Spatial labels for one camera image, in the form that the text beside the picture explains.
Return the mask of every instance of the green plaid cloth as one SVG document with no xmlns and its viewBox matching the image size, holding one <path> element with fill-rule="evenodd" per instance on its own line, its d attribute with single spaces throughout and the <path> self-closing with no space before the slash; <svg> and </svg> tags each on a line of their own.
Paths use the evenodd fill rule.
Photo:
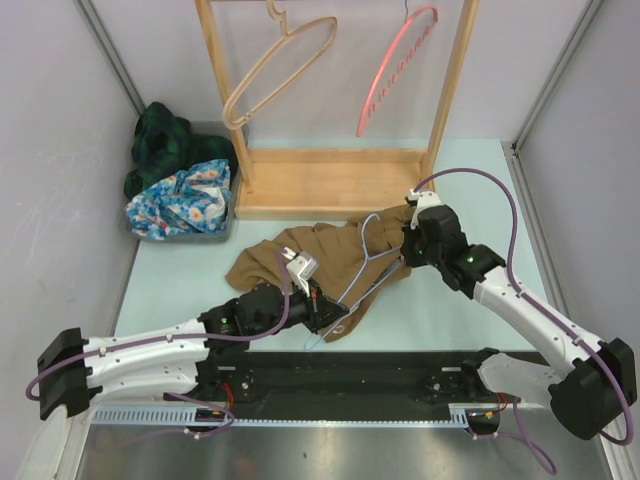
<svg viewBox="0 0 640 480">
<path fill-rule="evenodd" d="M 159 102 L 153 102 L 140 115 L 131 157 L 138 168 L 129 172 L 124 181 L 124 194 L 129 200 L 163 178 L 197 163 L 226 159 L 232 179 L 238 171 L 231 141 L 191 133 L 188 120 L 175 117 Z"/>
</svg>

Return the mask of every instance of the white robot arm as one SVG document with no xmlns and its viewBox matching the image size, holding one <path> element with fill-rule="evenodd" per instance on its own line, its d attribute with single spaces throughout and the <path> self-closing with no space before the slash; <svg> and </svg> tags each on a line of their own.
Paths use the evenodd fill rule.
<svg viewBox="0 0 640 480">
<path fill-rule="evenodd" d="M 283 258 L 290 260 L 286 268 Z M 297 324 L 316 333 L 349 313 L 310 278 L 317 267 L 310 255 L 285 249 L 278 261 L 283 278 L 299 286 L 291 294 L 288 282 L 284 291 L 262 283 L 198 318 L 129 337 L 83 339 L 79 328 L 61 332 L 38 359 L 27 397 L 40 403 L 45 420 L 60 405 L 71 417 L 105 400 L 193 394 L 220 382 L 220 355 L 247 350 L 251 341 Z"/>
<path fill-rule="evenodd" d="M 605 343 L 530 293 L 510 266 L 484 245 L 469 245 L 455 212 L 435 192 L 411 190 L 416 207 L 401 253 L 410 267 L 431 265 L 526 338 L 548 366 L 486 350 L 476 365 L 484 386 L 550 406 L 574 435 L 589 439 L 636 401 L 633 351 L 620 339 Z"/>
</svg>

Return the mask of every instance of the stainless steel panel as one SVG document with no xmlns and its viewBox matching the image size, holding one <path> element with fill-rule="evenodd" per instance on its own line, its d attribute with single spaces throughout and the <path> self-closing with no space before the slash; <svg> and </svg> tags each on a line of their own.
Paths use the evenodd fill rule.
<svg viewBox="0 0 640 480">
<path fill-rule="evenodd" d="M 611 478 L 598 442 L 572 437 L 548 411 L 525 411 L 531 436 L 561 479 Z M 501 427 L 517 431 L 507 412 Z M 94 425 L 78 479 L 548 479 L 510 439 L 473 441 L 462 430 L 238 427 L 195 441 L 180 433 L 114 448 L 154 429 Z"/>
</svg>

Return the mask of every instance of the hanger hook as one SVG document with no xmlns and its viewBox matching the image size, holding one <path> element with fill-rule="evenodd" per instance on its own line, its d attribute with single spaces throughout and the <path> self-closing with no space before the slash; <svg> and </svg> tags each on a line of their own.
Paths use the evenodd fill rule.
<svg viewBox="0 0 640 480">
<path fill-rule="evenodd" d="M 287 33 L 289 33 L 287 28 L 287 11 L 278 10 L 276 8 L 275 0 L 267 0 L 267 11 L 269 12 L 269 16 L 271 18 L 280 22 L 280 30 L 282 31 L 282 35 L 286 35 Z"/>
</svg>

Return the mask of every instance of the black clamp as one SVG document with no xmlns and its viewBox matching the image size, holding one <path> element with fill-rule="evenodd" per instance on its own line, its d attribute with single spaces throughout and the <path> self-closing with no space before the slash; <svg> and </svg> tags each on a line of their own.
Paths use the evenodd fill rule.
<svg viewBox="0 0 640 480">
<path fill-rule="evenodd" d="M 282 329 L 302 323 L 312 333 L 328 327 L 347 315 L 349 309 L 341 303 L 326 297 L 320 286 L 309 281 L 310 295 L 296 289 L 289 296 L 289 315 Z M 282 318 L 284 296 L 280 289 L 268 283 L 261 283 L 250 292 L 214 307 L 198 317 L 207 333 L 232 336 L 252 336 L 273 328 Z M 208 340 L 207 347 L 217 354 L 226 351 L 247 350 L 248 342 Z"/>
<path fill-rule="evenodd" d="M 633 350 L 619 338 L 600 342 L 597 352 L 616 377 L 628 405 L 638 399 Z M 620 399 L 593 358 L 575 360 L 575 369 L 549 387 L 551 410 L 576 437 L 589 440 L 622 413 Z"/>
<path fill-rule="evenodd" d="M 453 291 L 473 298 L 477 283 L 492 269 L 506 265 L 504 259 L 485 245 L 469 245 L 453 209 L 447 205 L 426 208 L 418 214 L 418 228 L 411 222 L 402 228 L 400 253 L 408 267 L 435 267 Z"/>
<path fill-rule="evenodd" d="M 79 328 L 64 330 L 38 358 L 38 373 L 83 353 L 85 344 Z M 84 360 L 78 360 L 43 378 L 39 385 L 40 420 L 46 420 L 60 405 L 66 406 L 68 417 L 89 408 L 90 400 L 102 391 L 102 387 L 89 388 L 88 375 L 91 375 L 90 369 Z"/>
</svg>

